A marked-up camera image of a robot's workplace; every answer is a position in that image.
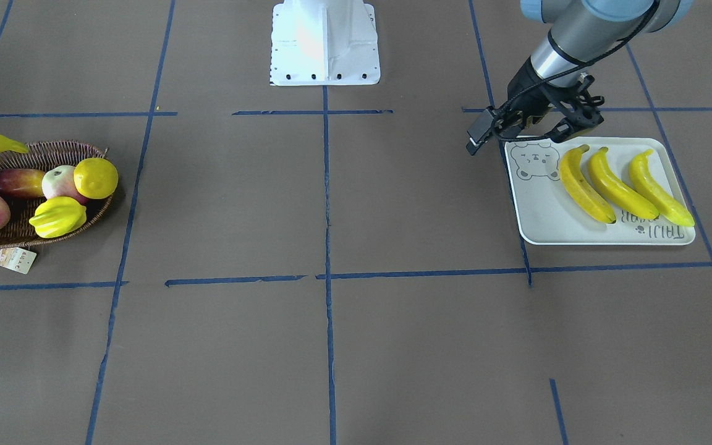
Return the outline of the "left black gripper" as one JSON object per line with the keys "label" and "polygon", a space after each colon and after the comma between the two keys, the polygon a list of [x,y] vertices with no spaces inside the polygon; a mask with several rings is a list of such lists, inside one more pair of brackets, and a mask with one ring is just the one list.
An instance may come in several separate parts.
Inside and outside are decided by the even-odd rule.
{"label": "left black gripper", "polygon": [[501,143],[519,142],[520,133],[540,123],[551,110],[561,113],[562,119],[542,139],[563,143],[595,129],[604,122],[600,107],[605,99],[588,91],[594,78],[586,69],[593,63],[540,78],[527,60],[511,80],[507,100],[498,107],[489,105],[467,129],[467,152],[475,155],[492,138]]}

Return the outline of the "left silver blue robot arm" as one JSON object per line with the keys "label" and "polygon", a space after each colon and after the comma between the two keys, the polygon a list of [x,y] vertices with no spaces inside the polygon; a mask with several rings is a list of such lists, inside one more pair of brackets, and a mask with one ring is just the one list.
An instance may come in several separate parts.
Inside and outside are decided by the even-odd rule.
{"label": "left silver blue robot arm", "polygon": [[641,33],[674,25],[692,8],[690,1],[522,1],[523,14],[548,23],[545,39],[532,51],[507,87],[506,101],[488,106],[467,129],[470,155],[495,139],[523,140],[522,132],[551,111],[559,123],[543,135],[563,143],[590,132],[604,118],[605,100],[590,93],[590,67],[621,50]]}

